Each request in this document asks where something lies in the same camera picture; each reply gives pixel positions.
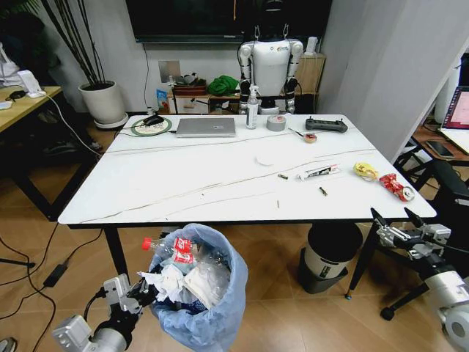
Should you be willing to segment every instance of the blue trash bag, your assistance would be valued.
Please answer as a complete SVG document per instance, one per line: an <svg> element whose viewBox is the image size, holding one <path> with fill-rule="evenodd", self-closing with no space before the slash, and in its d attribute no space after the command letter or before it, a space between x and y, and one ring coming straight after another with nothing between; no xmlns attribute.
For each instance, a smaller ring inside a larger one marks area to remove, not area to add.
<svg viewBox="0 0 469 352"><path fill-rule="evenodd" d="M227 351L235 341L243 318L248 267L226 237L211 227L189 224L167 235L165 244L172 246L176 237L208 243L226 256L231 270L229 286L225 296L210 310L191 315L186 309L173 311L159 302L151 307L153 315L160 321L161 328L184 346L197 352ZM157 249L150 270L169 255Z"/></svg>

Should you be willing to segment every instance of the white flower pot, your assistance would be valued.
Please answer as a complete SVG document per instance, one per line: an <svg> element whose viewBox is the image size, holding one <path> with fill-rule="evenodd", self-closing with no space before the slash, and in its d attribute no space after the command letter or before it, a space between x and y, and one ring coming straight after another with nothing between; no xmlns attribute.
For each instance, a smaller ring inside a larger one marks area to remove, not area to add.
<svg viewBox="0 0 469 352"><path fill-rule="evenodd" d="M116 128L128 121L124 103L116 82L106 81L110 87L99 90L87 90L89 84L82 84L78 90L83 97L89 113L94 117L99 128Z"/></svg>

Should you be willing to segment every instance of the wooden floor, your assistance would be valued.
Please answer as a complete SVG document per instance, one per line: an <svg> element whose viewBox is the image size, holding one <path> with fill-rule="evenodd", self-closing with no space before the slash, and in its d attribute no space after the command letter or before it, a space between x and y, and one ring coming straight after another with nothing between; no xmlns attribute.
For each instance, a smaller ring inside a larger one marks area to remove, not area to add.
<svg viewBox="0 0 469 352"><path fill-rule="evenodd" d="M95 132L107 144L111 134ZM74 166L38 169L33 173L37 186L54 197L67 181ZM54 228L32 203L7 180L0 180L0 235L11 246L39 262ZM368 224L361 225L366 234ZM325 293L309 295L296 280L300 249L306 241L308 224L268 226L224 226L225 234L243 256L249 267L246 288L247 304L236 341L231 351L452 351L440 332L423 299L400 310L392 322L379 313L406 287L416 282L412 274L375 256L370 271L363 276L351 301L344 298L350 277ZM33 275L41 286L57 263L80 243L95 236L97 230L69 230L59 225L52 240L45 265ZM140 248L142 238L158 237L159 230L122 230L122 242L128 259L131 280L135 272L145 270L151 259ZM22 260L0 246L0 257ZM353 269L355 261L350 263ZM24 268L0 264L0 282L16 279ZM70 267L56 287L46 290L57 304L52 326L64 318L83 314L87 301L103 281L115 276L104 236L81 249L70 261ZM392 284L399 287L393 290ZM0 316L13 312L21 297L32 292L27 280L0 287ZM51 303L35 295L25 300L18 314L0 320L0 339L12 336L19 341L18 351L31 351L51 316ZM106 319L103 300L96 301L89 322L94 328ZM39 351L58 351L49 330ZM159 323L147 309L133 334L129 351L188 351L161 331Z"/></svg>

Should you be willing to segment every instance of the toothpaste tube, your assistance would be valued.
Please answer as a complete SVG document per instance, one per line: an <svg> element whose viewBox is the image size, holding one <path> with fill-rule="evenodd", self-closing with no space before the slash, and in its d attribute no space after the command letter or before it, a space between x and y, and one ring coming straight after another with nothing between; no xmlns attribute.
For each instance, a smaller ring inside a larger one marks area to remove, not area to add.
<svg viewBox="0 0 469 352"><path fill-rule="evenodd" d="M330 166L326 166L326 167L323 166L323 167L320 167L318 169L313 169L313 170L300 172L298 174L298 177L302 181L304 181L308 177L336 174L337 172L340 172L340 169L338 168L337 164L335 164L335 165L330 165Z"/></svg>

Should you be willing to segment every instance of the round mousepad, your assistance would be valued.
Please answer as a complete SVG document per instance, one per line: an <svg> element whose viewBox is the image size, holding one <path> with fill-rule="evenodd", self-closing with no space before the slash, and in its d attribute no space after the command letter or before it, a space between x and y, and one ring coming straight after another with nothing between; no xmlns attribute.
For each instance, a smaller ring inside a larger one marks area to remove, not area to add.
<svg viewBox="0 0 469 352"><path fill-rule="evenodd" d="M137 136L156 136L157 134L165 133L169 131L172 124L171 121L165 117L163 118L164 121L162 123L157 123L153 126L145 126L144 119L141 119L135 122L130 130Z"/></svg>

